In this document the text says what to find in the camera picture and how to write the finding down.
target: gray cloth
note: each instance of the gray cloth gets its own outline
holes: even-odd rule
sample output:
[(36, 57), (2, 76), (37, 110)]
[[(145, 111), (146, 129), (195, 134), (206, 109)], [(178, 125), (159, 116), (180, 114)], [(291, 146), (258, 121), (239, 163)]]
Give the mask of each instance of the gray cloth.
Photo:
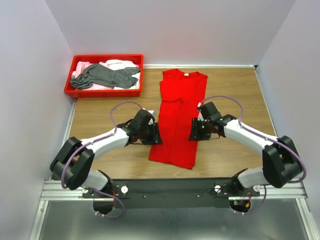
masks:
[(138, 79), (132, 75), (140, 72), (139, 67), (126, 67), (124, 69), (112, 70), (101, 64), (92, 64), (84, 69), (83, 74), (70, 80), (75, 89), (88, 89), (93, 84), (105, 87), (119, 87), (129, 89), (134, 86)]

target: red bin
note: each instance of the red bin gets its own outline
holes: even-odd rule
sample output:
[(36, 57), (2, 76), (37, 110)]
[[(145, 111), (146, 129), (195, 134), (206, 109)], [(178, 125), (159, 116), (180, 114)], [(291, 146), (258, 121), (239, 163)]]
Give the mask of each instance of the red bin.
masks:
[[(141, 69), (140, 86), (138, 89), (124, 90), (79, 90), (70, 85), (70, 79), (73, 71), (76, 70), (78, 62), (90, 62), (98, 64), (107, 60), (118, 59), (123, 61), (132, 61)], [(144, 78), (144, 56), (142, 54), (108, 54), (108, 55), (76, 55), (73, 58), (68, 78), (65, 83), (64, 92), (73, 98), (110, 98), (110, 97), (139, 97), (143, 88)]]

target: gray wall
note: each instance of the gray wall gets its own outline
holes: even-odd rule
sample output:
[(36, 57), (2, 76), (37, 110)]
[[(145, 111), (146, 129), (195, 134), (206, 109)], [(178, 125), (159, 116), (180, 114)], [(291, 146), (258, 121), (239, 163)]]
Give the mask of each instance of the gray wall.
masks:
[(71, 102), (72, 52), (44, 0), (0, 8), (0, 239), (29, 239)]
[(46, 0), (74, 54), (147, 64), (260, 63), (294, 0)]
[(320, 229), (320, 1), (297, 0), (258, 67), (279, 135), (291, 136), (306, 163), (304, 185)]

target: wooden tabletop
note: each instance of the wooden tabletop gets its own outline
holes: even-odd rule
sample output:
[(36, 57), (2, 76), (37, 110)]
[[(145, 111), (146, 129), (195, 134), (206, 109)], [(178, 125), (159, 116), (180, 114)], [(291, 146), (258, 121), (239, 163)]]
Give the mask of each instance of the wooden tabletop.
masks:
[[(140, 103), (145, 109), (156, 110), (158, 119), (161, 104), (159, 82), (164, 69), (145, 69), (143, 90), (140, 97), (80, 98), (76, 104), (70, 136), (91, 138), (113, 128), (109, 113), (113, 106), (125, 100)], [(228, 95), (240, 101), (245, 112), (242, 121), (259, 131), (274, 135), (268, 111), (252, 68), (198, 68), (182, 69), (183, 72), (200, 72), (208, 75), (206, 97)], [(222, 115), (240, 115), (239, 106), (231, 100), (215, 98), (214, 104)], [(117, 123), (133, 118), (139, 107), (132, 103), (119, 106), (114, 111)], [(245, 168), (262, 165), (262, 158), (253, 150), (228, 138), (198, 143), (196, 161), (192, 170), (174, 165), (149, 161), (151, 146), (128, 145), (115, 149), (99, 159), (92, 168), (102, 170), (113, 179), (143, 178), (201, 178), (231, 177)]]

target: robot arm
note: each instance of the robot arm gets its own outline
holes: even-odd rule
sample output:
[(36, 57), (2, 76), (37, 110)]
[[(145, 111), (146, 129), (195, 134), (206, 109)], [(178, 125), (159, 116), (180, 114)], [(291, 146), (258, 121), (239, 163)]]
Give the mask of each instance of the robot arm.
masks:
[(87, 145), (77, 155), (77, 161), (72, 161), (66, 169), (65, 185), (70, 190), (78, 187), (93, 188), (102, 190), (110, 177), (104, 172), (91, 171), (94, 159), (108, 153), (109, 151), (126, 147), (129, 144), (140, 140), (144, 145), (161, 144), (158, 124), (155, 122), (155, 110), (140, 109), (133, 119), (117, 125), (99, 136), (78, 140), (75, 137), (69, 138), (50, 165), (50, 170), (58, 178), (62, 173), (71, 155), (80, 147)]
[(278, 138), (267, 135), (243, 123), (240, 126), (234, 116), (229, 114), (221, 116), (212, 102), (200, 106), (198, 110), (199, 117), (192, 120), (190, 140), (208, 140), (211, 134), (218, 134), (234, 139), (262, 156), (262, 167), (244, 169), (232, 177), (229, 185), (232, 193), (241, 193), (255, 185), (272, 185), (281, 188), (302, 172), (298, 160), (289, 151), (275, 144), (275, 142), (280, 142), (298, 154), (289, 137)]

